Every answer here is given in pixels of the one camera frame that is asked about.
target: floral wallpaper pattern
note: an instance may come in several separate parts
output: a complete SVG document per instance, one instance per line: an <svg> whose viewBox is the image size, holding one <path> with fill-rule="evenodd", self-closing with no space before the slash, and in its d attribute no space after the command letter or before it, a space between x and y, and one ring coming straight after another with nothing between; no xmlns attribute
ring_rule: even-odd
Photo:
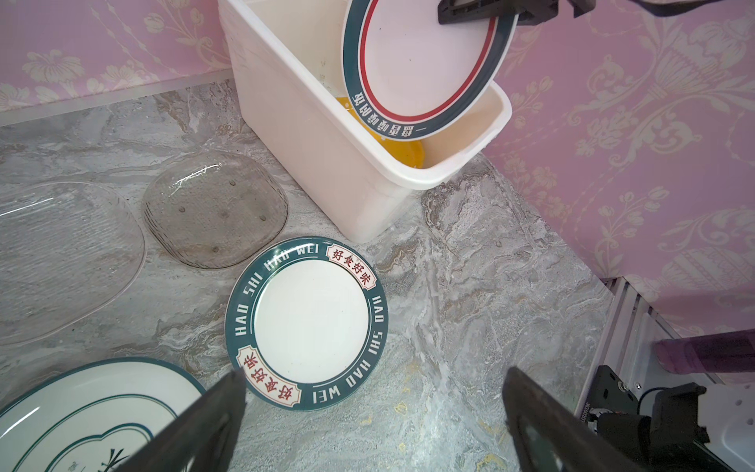
<svg viewBox="0 0 755 472"><path fill-rule="evenodd" d="M0 0L0 112L230 67L213 0Z"/></svg>
<svg viewBox="0 0 755 472"><path fill-rule="evenodd" d="M485 154L681 335L755 328L755 2L570 13L517 30L495 79L512 122Z"/></svg>

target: plate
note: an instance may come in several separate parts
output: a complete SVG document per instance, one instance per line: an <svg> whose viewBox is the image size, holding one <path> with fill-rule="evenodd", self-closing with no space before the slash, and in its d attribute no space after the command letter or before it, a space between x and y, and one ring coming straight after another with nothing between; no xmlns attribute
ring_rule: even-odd
<svg viewBox="0 0 755 472"><path fill-rule="evenodd" d="M0 412L0 469L112 470L205 389L156 359L127 357L66 372Z"/></svg>
<svg viewBox="0 0 755 472"><path fill-rule="evenodd" d="M174 258L222 269L250 258L283 229L288 201L251 157L202 151L169 167L144 192L144 222Z"/></svg>
<svg viewBox="0 0 755 472"><path fill-rule="evenodd" d="M388 306L375 271L349 246L317 236L258 255L233 289L226 346L249 390L283 409L347 398L378 363Z"/></svg>
<svg viewBox="0 0 755 472"><path fill-rule="evenodd" d="M437 0L351 0L342 69L365 125L418 140L456 121L493 79L516 15L438 24Z"/></svg>
<svg viewBox="0 0 755 472"><path fill-rule="evenodd" d="M56 182L0 196L0 346L48 336L131 285L144 234L107 187Z"/></svg>

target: plastic container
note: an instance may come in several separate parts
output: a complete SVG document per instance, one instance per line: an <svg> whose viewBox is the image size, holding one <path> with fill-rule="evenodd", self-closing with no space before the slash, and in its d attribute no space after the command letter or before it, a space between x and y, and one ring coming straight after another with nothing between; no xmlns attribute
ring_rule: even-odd
<svg viewBox="0 0 755 472"><path fill-rule="evenodd" d="M422 140L425 168L396 161L334 97L346 96L340 55L347 6L219 4L244 120L344 236L367 242L498 135L511 103L491 83L453 125Z"/></svg>

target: purple tube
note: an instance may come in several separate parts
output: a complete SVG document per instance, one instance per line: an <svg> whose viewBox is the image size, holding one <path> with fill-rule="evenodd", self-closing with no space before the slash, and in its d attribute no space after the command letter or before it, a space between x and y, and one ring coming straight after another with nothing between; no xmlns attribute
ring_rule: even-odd
<svg viewBox="0 0 755 472"><path fill-rule="evenodd" d="M674 374L755 372L755 329L665 339L653 350L661 366Z"/></svg>

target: plate rim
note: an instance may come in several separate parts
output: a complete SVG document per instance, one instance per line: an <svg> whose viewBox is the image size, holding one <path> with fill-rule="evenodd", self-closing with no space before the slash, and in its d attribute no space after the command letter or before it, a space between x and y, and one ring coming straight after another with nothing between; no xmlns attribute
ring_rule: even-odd
<svg viewBox="0 0 755 472"><path fill-rule="evenodd" d="M369 97L365 97L364 96L364 95L366 95L366 92L364 90L364 85L362 84L361 72L360 72L361 68L360 68L360 62L359 62L359 58L358 57L354 60L354 64L356 66L356 75L358 77L357 80L356 80L356 82L359 83L358 86L356 86L356 85L352 86L352 89L355 89L355 90L352 90L352 91L355 92L355 94L352 94L352 91L350 91L350 87L349 87L349 83L354 82L354 81L347 80L347 68L346 68L346 64L347 64L346 55L347 54L346 54L346 48L345 48L345 46L346 46L347 29L350 26L353 26L353 24L356 24L356 21L352 22L352 24L350 24L350 22L349 22L349 17L351 15L352 6L354 6L355 2L360 2L360 3L362 3L364 5L364 8L365 8L365 14L361 15L360 18L359 18L360 24L359 24L359 33L358 33L358 37L359 37L358 43L360 43L361 42L361 37L362 37L362 31L364 29L364 19L365 19L365 16L367 15L368 11L370 10L370 6L373 5L374 3L378 2L378 1L379 0L349 0L348 6L346 8L346 13L344 15L344 21L343 21L343 27L342 27L342 33L341 33L341 79L343 80L344 88L345 88L347 96L349 98L349 102L351 102L351 105L353 106L354 110L359 110L358 106L359 105L363 105L364 102L365 102L365 100L366 100L366 103L371 106L370 110L366 113L366 116L370 116L370 118L372 118L372 116L376 116L377 115L378 116L378 120L375 121L375 122L373 122L373 123L370 123L367 120L366 116L362 117L361 113L357 113L356 115L359 118L359 121L364 126L368 127L371 131L379 134L382 137L385 137L386 139L397 140L397 141L413 141L413 140L420 140L420 139L424 139L424 138L433 136L434 134L437 134L437 133L443 131L448 126L454 124L459 118L461 118L465 114L466 111L469 110L469 108L471 108L477 102L477 100L482 95L484 95L485 90L490 85L490 82L495 79L495 76L498 74L498 70L501 68L501 64L503 63L504 58L506 57L506 54L507 54L507 52L509 50L509 46L511 45L511 42L512 42L513 37L514 37L514 30L516 28L516 22L517 22L517 19L518 19L519 15L506 15L506 16L498 17L497 19L495 19L496 23L495 23L495 28L494 28L494 31L493 31L493 36L494 36L493 42L496 42L496 40L497 40L496 36L499 33L503 34L503 30L504 29L508 29L508 37L504 41L503 51L501 53L501 56L498 58L498 61L493 66L492 71L490 73L490 76L484 81L484 83L482 84L482 87L479 89L479 92L476 95L474 95L474 97L473 97L472 100L469 100L468 103L460 106L459 109L453 110L454 107L455 107L455 105L459 104L464 99L465 95L467 95L470 92L470 89L473 86L479 86L480 82L478 82L477 84L475 84L475 79L478 79L480 77L479 72L478 72L478 75L475 77L475 79L473 79L471 81L471 83L467 86L466 90L464 92L462 92L460 94L460 96L455 101L453 101L452 103L450 103L444 110L442 110L442 111L438 112L436 115L431 116L430 118L422 120L420 122L401 122L401 121L390 119L390 118L384 116L382 113L379 112L379 110L375 109L374 104L370 101ZM496 48L496 47L500 47L500 44L498 46L491 45L490 50L488 50L486 58L483 61L483 64L480 66L480 68L485 68L485 66L486 66L486 64L488 62L491 50L493 48ZM357 44L357 46L356 46L356 54L357 54L357 56L359 55L359 44ZM360 94L362 94L362 96L359 99L355 99L355 97L358 97ZM430 128L429 131L424 131L424 132L421 132L419 134L411 135L411 133L414 130L414 126L416 126L416 125L424 125L424 124L427 124L429 122L432 122L433 120L435 120L435 121L437 121L439 123L437 125L435 125L435 126L432 126L432 127L426 127L426 128L421 128L419 130L416 130L416 131L424 131L424 130L427 130L428 128ZM399 135L398 131L396 131L395 134L390 134L388 132L388 130L391 129L391 127L385 128L384 130L380 130L380 129L378 129L378 121L380 122L381 125L384 122L386 122L387 124L392 125L393 127L399 126L399 127L404 127L405 128L408 125L409 126L409 133L410 133L410 135L404 136L403 133L401 135Z"/></svg>
<svg viewBox="0 0 755 472"><path fill-rule="evenodd" d="M179 366L176 366L172 362L168 362L162 359L154 359L152 357L142 357L142 356L130 356L130 357L114 357L112 359L104 359L104 360L98 360L95 362L90 362L89 364L84 364L83 366L76 367L75 369L71 369L68 371L63 372L62 374L56 375L53 378L48 379L47 381L42 382L40 385L37 385L36 387L32 388L31 390L28 390L27 392L22 393L19 397L12 400L10 403L8 403L7 406L0 409L0 418L2 418L6 413L8 413L13 407L18 405L19 403L23 402L30 396L32 396L34 393L39 392L43 388L46 388L55 382L59 380L63 380L65 377L69 377L70 375L77 374L79 372L82 372L84 370L92 369L94 367L104 366L107 364L116 364L121 362L134 362L134 363L143 363L143 364L153 364L160 367L165 367L167 369L172 370L173 372L176 372L181 377L187 379L189 383L191 383L192 386L194 386L195 389L201 394L204 395L207 390L202 386L202 384L199 383L199 381L191 375L186 370L182 369Z"/></svg>
<svg viewBox="0 0 755 472"><path fill-rule="evenodd" d="M247 266L245 267L245 269L239 275L239 278L236 280L236 283L234 284L233 289L231 290L230 296L228 297L228 304L226 305L226 316L225 316L225 320L224 320L224 323L223 323L223 330L224 330L223 332L224 332L225 338L226 338L226 353L228 354L231 366L234 369L242 369L243 370L243 368L241 367L241 365L237 361L236 356L232 355L231 350L233 348L234 351L240 351L240 349L244 348L244 347L239 348L239 347L235 347L235 346L232 347L231 344L230 344L230 342L231 342L230 340L233 339L233 338L231 338L229 336L229 332L232 332L233 329L235 328L235 326L230 322L230 320L235 321L234 320L234 318L235 318L235 314L234 313L236 313L236 311L232 311L231 310L231 307L232 307L231 302L234 299L234 295L240 290L240 288L242 288L245 285L242 282L245 281L247 278L249 278L249 275L247 274L247 272L252 268L253 265L255 265L255 263L259 263L260 261L263 261L263 256L264 255L268 254L268 252L270 252L270 251L275 250L280 245L284 245L286 243L290 243L290 242L297 241L297 240L302 240L303 242L304 241L312 242L311 240L316 240L316 241L319 241L320 243L325 243L326 247L324 249L324 253L326 254L326 257L327 257L327 247L330 247L332 245L341 246L341 247L347 249L348 251L352 252L353 255L359 257L367 265L367 267L369 268L369 270L372 272L372 274L375 277L375 287L370 288L369 290L373 290L373 289L377 288L378 289L378 293L376 295L377 296L382 295L382 301L381 301L382 304L383 304L383 306L382 306L382 312L384 312L384 323L385 323L385 325L384 325L385 326L384 327L384 331L385 331L384 332L384 336L383 336L382 339L380 339L380 343L379 343L380 347L377 349L377 355L375 356L373 364L370 366L369 370L366 370L363 373L364 378L361 379L361 381L356 385L356 387L353 387L352 390L348 391L348 393L346 393L344 395L340 395L337 398L337 400L336 399L331 399L330 401L325 401L323 403L315 403L314 405L307 406L306 408L304 408L305 405L304 405L304 401L302 401L302 400L300 400L297 403L294 403L292 406L282 405L281 403L276 403L276 402L272 401L271 399L267 398L266 396L264 396L262 393L260 393L256 388L254 388L252 386L252 383L247 378L246 373L244 374L244 379L245 379L245 384L246 384L247 390L251 391L260 400L263 400L264 402L269 403L270 405L276 406L276 407L278 407L280 409L284 409L284 410L287 410L287 411L312 412L312 411L328 408L329 406L337 405L338 403L344 401L346 398L350 397L355 391L357 391L367 381L367 379L369 378L370 374L374 370L374 367L378 364L378 362L380 361L380 358L382 357L382 354L383 354L385 342L386 342L387 336L388 336L388 328L387 327L389 325L389 312L390 311L388 309L388 303L387 303L387 297L386 297L386 294L385 294L385 290L384 290L384 288L382 286L382 283L381 283L380 279L378 278L377 272L373 268L372 264L370 264L364 258L364 256L362 256L358 251L354 250L353 248L349 247L348 245L346 245L346 244L344 244L344 243L342 243L340 241L337 241L336 239L329 238L327 236L314 236L314 235L294 236L294 237L291 237L291 238L283 239L283 240L278 241L278 242L272 242L266 248L260 250L257 254L254 255L254 257L251 259L251 261L247 264ZM308 260L312 260L312 258L300 259L300 261L308 261ZM317 259L317 260L329 261L332 264L341 266L340 264L335 263L335 262L330 261L330 260L320 259L320 258ZM288 265L279 268L278 271L280 271L282 268L285 268L285 267L288 267ZM264 281L262 281L263 284L260 285L260 288L263 288L266 285L267 281L270 280L270 279L272 279L272 277L267 277ZM362 288L362 295L365 297L365 301L367 302L368 316L371 317L372 314L373 314L373 312L372 312L373 305L370 304L370 300L369 300L369 298L367 296L367 293L366 293L367 291L368 290L365 290L364 288ZM257 295L255 295L254 298L252 298L252 300L253 301L258 300L258 298L259 298L259 296L261 295L262 292L263 292L263 290L258 290L257 291ZM249 305L251 316L249 318L249 322L248 323L251 323L252 320L253 320L253 318L254 318L254 308L255 307L256 307L256 304L250 304ZM366 336L365 336L365 342L362 345L362 348L360 349L359 354L354 358L354 360L352 362L350 362L350 364L342 372L339 372L334 377L326 379L325 381L320 381L320 382L318 382L316 384L306 384L306 383L303 383L303 382L290 381L291 384L294 384L296 386L303 385L303 386L306 386L306 387L314 387L314 386L323 387L323 386L325 386L325 388L327 388L332 383L338 381L342 377L345 378L346 375L348 374L348 371L352 367L356 366L356 364L359 363L359 361L364 357L364 355L365 355L364 353L365 353L365 351L367 349L367 346L369 346L369 344L370 344L370 333L371 333L371 329L374 328L373 324L374 323L372 322L372 319L370 318L369 323L368 323L368 330L367 330L367 333L366 333ZM278 376L278 377L280 377L282 379L285 379L286 381L289 381L286 377L283 377L278 372L276 372L274 369L271 369L270 367L267 367L267 368L270 371L274 372L276 374L276 376Z"/></svg>

